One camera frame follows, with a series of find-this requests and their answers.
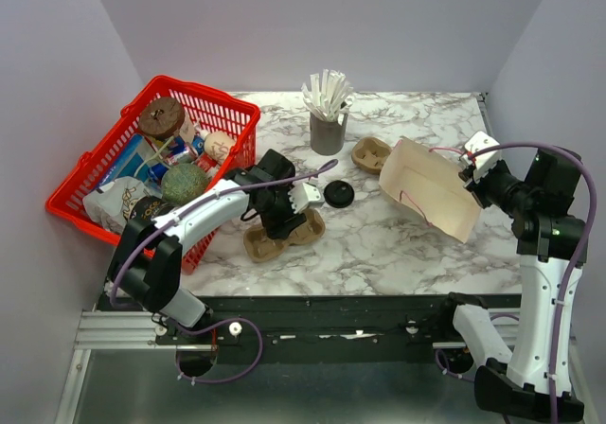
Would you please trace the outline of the single brown cup carrier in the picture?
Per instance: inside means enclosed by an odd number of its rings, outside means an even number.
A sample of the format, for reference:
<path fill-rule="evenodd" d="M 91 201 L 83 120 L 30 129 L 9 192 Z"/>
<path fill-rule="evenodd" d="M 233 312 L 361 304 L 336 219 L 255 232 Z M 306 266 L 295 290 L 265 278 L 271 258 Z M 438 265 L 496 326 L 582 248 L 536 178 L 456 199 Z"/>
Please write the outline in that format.
<path fill-rule="evenodd" d="M 306 221 L 296 227 L 286 239 L 271 239 L 260 225 L 248 228 L 243 235 L 243 245 L 247 255 L 255 263 L 270 261 L 282 255 L 291 246 L 309 245 L 321 239 L 326 225 L 315 209 L 304 211 Z"/>

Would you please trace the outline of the pink beige paper bag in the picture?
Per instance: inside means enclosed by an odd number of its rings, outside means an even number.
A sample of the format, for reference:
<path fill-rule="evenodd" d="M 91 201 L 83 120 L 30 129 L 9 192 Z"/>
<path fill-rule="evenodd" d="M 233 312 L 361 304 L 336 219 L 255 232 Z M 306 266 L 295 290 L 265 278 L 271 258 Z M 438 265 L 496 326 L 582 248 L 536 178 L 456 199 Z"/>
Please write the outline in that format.
<path fill-rule="evenodd" d="M 379 187 L 405 218 L 465 243 L 480 206 L 463 187 L 458 172 L 458 166 L 439 153 L 403 138 L 384 162 Z"/>

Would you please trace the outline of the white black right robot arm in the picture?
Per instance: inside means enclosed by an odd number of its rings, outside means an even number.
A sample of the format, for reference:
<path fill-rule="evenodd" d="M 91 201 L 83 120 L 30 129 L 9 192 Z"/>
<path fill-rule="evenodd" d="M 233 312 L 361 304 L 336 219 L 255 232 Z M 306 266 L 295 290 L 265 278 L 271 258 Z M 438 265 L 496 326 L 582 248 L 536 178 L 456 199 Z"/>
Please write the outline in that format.
<path fill-rule="evenodd" d="M 515 346 L 494 328 L 489 311 L 470 299 L 440 312 L 437 333 L 466 342 L 477 366 L 474 397 L 489 412 L 542 423 L 579 423 L 584 405 L 568 373 L 571 308 L 586 261 L 585 221 L 569 213 L 580 177 L 579 155 L 537 150 L 526 177 L 513 176 L 496 150 L 467 145 L 459 176 L 483 208 L 512 220 L 522 277 Z"/>

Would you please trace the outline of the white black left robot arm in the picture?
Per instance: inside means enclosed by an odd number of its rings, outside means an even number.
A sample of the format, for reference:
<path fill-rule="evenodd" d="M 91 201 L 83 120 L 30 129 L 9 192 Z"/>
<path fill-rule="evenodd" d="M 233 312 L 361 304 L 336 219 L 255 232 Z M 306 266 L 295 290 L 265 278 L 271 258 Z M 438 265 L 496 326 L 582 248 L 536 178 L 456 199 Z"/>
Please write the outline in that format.
<path fill-rule="evenodd" d="M 268 150 L 249 168 L 228 171 L 202 196 L 149 221 L 128 221 L 111 260 L 110 294 L 126 292 L 145 310 L 177 322 L 184 339 L 197 344 L 210 330 L 206 306 L 180 285 L 182 259 L 223 223 L 247 212 L 260 217 L 269 239 L 286 239 L 306 222 L 306 210 L 322 195 L 294 165 Z"/>

